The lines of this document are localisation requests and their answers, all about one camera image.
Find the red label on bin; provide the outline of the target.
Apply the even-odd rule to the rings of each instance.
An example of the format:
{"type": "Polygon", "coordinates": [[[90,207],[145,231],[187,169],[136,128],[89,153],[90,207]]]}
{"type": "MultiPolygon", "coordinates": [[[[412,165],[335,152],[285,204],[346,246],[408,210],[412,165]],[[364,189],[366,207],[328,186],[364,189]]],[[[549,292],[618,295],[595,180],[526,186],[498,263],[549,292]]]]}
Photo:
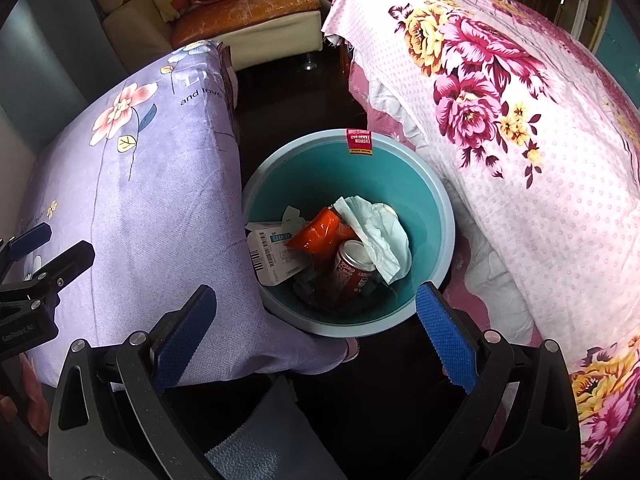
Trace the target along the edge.
{"type": "Polygon", "coordinates": [[[351,155],[373,154],[372,133],[369,130],[347,129],[346,142],[351,155]]]}

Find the teal plastic trash bin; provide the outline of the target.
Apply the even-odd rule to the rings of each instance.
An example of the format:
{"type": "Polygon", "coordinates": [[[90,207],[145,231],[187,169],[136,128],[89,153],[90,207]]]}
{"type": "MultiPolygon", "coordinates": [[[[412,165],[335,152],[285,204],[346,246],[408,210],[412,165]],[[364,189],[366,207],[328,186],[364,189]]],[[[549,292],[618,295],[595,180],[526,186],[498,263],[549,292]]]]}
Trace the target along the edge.
{"type": "Polygon", "coordinates": [[[424,160],[377,133],[326,130],[269,156],[243,192],[268,310],[308,333],[361,337],[416,312],[454,251],[450,199],[424,160]]]}

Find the white toothpaste box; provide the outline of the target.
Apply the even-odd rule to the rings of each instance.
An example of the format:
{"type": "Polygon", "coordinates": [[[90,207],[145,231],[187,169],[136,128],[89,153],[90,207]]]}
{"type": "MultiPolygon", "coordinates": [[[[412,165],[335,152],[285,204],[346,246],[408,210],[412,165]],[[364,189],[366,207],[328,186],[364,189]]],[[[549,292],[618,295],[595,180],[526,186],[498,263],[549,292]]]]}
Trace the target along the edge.
{"type": "Polygon", "coordinates": [[[258,282],[278,286],[310,265],[309,258],[288,247],[288,241],[303,229],[303,220],[247,223],[247,244],[258,282]]]}

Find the red chocolate wafer wrapper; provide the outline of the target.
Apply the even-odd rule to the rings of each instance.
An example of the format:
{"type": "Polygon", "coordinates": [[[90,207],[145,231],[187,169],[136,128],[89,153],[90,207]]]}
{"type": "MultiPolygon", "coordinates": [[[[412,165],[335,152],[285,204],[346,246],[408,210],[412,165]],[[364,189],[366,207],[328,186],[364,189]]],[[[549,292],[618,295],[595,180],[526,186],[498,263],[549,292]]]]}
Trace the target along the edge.
{"type": "Polygon", "coordinates": [[[332,208],[322,208],[318,214],[294,235],[288,248],[302,252],[314,260],[333,258],[345,240],[356,240],[357,234],[332,208]]]}

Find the white tissue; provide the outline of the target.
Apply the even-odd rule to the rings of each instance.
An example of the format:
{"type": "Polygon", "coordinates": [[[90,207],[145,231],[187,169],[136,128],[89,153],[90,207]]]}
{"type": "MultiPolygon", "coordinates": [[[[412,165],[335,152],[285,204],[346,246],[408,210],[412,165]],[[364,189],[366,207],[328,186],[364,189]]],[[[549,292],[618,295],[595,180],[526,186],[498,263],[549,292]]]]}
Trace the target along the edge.
{"type": "Polygon", "coordinates": [[[408,234],[391,206],[355,195],[340,197],[333,209],[359,237],[387,285],[407,276],[412,265],[408,234]]]}

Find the purple floral bed sheet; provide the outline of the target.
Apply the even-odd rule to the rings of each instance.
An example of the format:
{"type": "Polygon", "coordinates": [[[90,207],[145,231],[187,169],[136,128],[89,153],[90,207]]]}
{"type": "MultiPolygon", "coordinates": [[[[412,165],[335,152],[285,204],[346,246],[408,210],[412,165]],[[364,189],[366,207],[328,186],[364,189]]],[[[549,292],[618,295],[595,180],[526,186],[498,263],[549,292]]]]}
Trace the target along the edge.
{"type": "Polygon", "coordinates": [[[92,267],[62,290],[58,336],[32,349],[55,386],[70,344],[119,344],[150,330],[201,285],[214,322],[181,375],[185,385],[253,373],[315,375],[356,353],[350,340],[312,336],[262,305],[242,215],[229,55],[200,41],[145,66],[101,96],[38,158],[20,227],[47,223],[47,244],[23,275],[81,240],[92,267]]]}

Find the red soda can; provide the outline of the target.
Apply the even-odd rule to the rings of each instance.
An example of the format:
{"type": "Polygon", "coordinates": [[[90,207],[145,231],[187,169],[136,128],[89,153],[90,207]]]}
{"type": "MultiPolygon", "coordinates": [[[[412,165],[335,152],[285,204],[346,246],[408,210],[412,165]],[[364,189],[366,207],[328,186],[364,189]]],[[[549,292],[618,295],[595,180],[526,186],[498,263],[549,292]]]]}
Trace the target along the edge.
{"type": "Polygon", "coordinates": [[[335,256],[332,272],[332,292],[354,296],[363,291],[376,267],[360,240],[345,240],[335,256]]]}

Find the cream and orange sofa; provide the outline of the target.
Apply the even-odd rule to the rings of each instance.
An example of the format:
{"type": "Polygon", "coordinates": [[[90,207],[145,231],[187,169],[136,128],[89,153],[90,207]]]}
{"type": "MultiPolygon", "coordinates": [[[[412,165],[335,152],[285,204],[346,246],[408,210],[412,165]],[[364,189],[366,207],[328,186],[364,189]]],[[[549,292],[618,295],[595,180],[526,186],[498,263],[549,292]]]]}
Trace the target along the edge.
{"type": "Polygon", "coordinates": [[[213,39],[230,48],[235,70],[322,49],[321,0],[218,0],[194,4],[165,23],[153,0],[96,0],[102,26],[129,73],[172,51],[196,52],[213,39]]]}

